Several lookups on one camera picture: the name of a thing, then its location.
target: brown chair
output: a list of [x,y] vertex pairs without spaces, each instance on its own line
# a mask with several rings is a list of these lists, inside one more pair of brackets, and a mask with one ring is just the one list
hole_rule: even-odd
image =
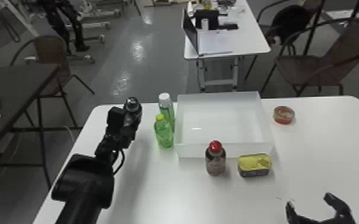
[[[272,7],[276,6],[276,5],[280,5],[280,4],[285,3],[285,2],[289,2],[289,1],[290,0],[279,0],[279,1],[273,2],[272,4],[267,5],[262,10],[260,10],[260,12],[259,12],[259,14],[258,14],[258,16],[256,18],[257,22],[258,23],[260,22],[260,19],[261,19],[263,13],[267,9],[272,8]],[[322,1],[323,0],[306,0],[304,2],[302,7],[309,12],[309,19],[311,19],[316,13],[318,13],[317,11],[320,8],[320,5],[321,5]],[[295,30],[295,28],[294,28],[293,31],[291,32],[291,34],[293,32],[305,29],[307,24],[308,24],[308,22],[306,22],[306,25],[304,25],[303,28],[301,28],[301,29],[296,28],[296,30]],[[260,29],[262,30],[262,33],[264,34],[264,36],[265,36],[265,38],[266,38],[269,45],[272,44],[270,42],[270,39],[272,39],[274,36],[277,35],[277,30],[283,28],[283,27],[280,27],[280,26],[274,26],[273,27],[272,25],[267,25],[267,24],[259,24],[259,26],[260,26]],[[289,55],[291,55],[291,54],[295,55],[296,54],[296,48],[295,48],[295,46],[293,44],[288,44],[287,50],[288,50]],[[252,68],[255,65],[255,62],[256,62],[257,59],[258,59],[258,55],[255,55],[253,60],[252,60],[252,63],[249,66],[249,69],[248,69],[248,71],[246,73],[246,76],[245,76],[244,80],[246,80],[249,77],[250,72],[252,71]]]
[[[70,114],[74,127],[78,127],[78,124],[76,123],[72,110],[68,105],[66,93],[63,91],[63,88],[72,78],[75,78],[81,84],[83,84],[84,87],[86,87],[92,94],[95,94],[95,92],[87,84],[85,84],[85,82],[83,82],[82,79],[80,79],[77,75],[71,73],[70,67],[67,62],[65,41],[58,36],[53,36],[53,35],[38,36],[26,42],[13,56],[13,59],[10,62],[10,66],[14,65],[20,53],[31,43],[34,43],[35,45],[39,63],[59,65],[59,69],[56,74],[56,82],[49,83],[49,85],[43,90],[43,92],[39,96],[39,99],[55,98],[55,97],[62,98],[67,107],[68,113]],[[32,119],[30,118],[27,111],[25,111],[25,115],[29,123],[32,126],[34,126]]]
[[[322,57],[312,55],[282,56],[285,48],[294,36],[308,32],[316,27],[327,24],[349,21],[349,25],[337,38],[335,43]],[[329,20],[294,33],[285,41],[280,55],[275,59],[276,66],[285,80],[292,85],[296,96],[300,96],[307,86],[338,86],[339,94],[343,95],[341,80],[359,63],[359,18],[342,18]],[[274,69],[268,75],[261,93],[265,90]]]

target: bottle cap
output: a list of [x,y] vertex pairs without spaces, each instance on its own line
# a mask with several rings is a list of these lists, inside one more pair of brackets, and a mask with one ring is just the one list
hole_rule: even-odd
[[159,103],[162,106],[168,106],[171,103],[170,94],[164,92],[159,95]]
[[217,140],[211,141],[210,144],[209,144],[209,146],[210,146],[210,151],[211,151],[212,153],[219,153],[219,152],[221,152],[221,150],[222,150],[222,145],[221,145],[221,143],[220,143],[219,141],[217,141]]
[[161,122],[162,120],[164,120],[164,115],[162,115],[162,114],[156,115],[156,121],[157,122]]

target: black bag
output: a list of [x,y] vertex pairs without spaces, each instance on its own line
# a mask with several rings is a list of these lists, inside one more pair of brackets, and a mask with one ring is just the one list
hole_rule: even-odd
[[293,33],[304,30],[310,22],[312,14],[300,5],[290,5],[279,11],[271,23],[275,30],[274,36],[279,36],[281,44]]

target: laptop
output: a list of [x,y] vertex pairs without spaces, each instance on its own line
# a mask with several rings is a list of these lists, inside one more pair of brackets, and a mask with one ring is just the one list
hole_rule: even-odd
[[186,9],[182,14],[182,28],[199,56],[232,52],[225,31],[197,31]]

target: white table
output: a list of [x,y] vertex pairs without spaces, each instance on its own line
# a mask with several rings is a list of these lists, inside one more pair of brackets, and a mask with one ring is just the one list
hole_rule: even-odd
[[[174,150],[158,149],[152,128],[157,104],[143,104],[137,138],[116,176],[112,206],[102,210],[98,223],[286,224],[287,200],[299,214],[322,220],[334,215],[322,199],[327,191],[348,203],[359,223],[359,100],[263,99],[263,105],[276,142],[270,155],[273,170],[263,178],[243,179],[234,160],[227,161],[226,175],[211,177],[203,159],[178,158]],[[295,110],[293,124],[273,121],[278,105]],[[69,157],[93,155],[111,107],[94,108]],[[34,223],[54,223],[63,206],[49,193]]]
[[[237,0],[234,6],[237,8],[236,11],[242,10],[240,13],[231,14],[231,18],[237,22],[239,28],[236,30],[221,31],[221,33],[233,33],[231,39],[228,40],[228,43],[231,46],[230,53],[211,54],[200,57],[188,37],[185,35],[184,58],[186,60],[197,61],[197,75],[199,78],[200,90],[202,92],[205,90],[205,86],[212,85],[232,85],[233,89],[236,90],[238,85],[238,65],[240,56],[267,53],[271,50],[247,1]],[[191,2],[188,2],[187,11],[188,13],[193,11]],[[205,82],[205,61],[222,58],[234,58],[233,78]]]

